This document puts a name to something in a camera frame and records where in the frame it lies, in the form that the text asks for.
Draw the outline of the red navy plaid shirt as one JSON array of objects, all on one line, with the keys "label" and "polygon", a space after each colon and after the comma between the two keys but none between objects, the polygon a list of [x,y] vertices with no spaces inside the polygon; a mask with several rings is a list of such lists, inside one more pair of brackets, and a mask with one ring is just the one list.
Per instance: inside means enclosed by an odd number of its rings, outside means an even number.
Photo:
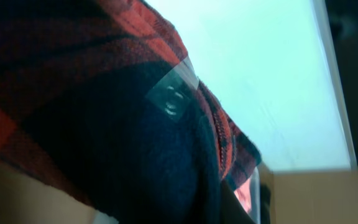
[{"label": "red navy plaid shirt", "polygon": [[174,122],[145,96],[188,57],[145,1],[0,1],[0,164],[120,223],[250,223],[260,153],[200,80]]}]

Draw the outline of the clear left gripper finger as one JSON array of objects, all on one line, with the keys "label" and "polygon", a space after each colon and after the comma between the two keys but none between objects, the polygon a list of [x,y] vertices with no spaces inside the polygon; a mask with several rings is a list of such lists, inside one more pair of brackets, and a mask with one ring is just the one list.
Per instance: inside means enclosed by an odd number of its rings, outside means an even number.
[{"label": "clear left gripper finger", "polygon": [[145,97],[168,118],[177,122],[190,104],[199,83],[192,62],[186,57],[163,76]]}]

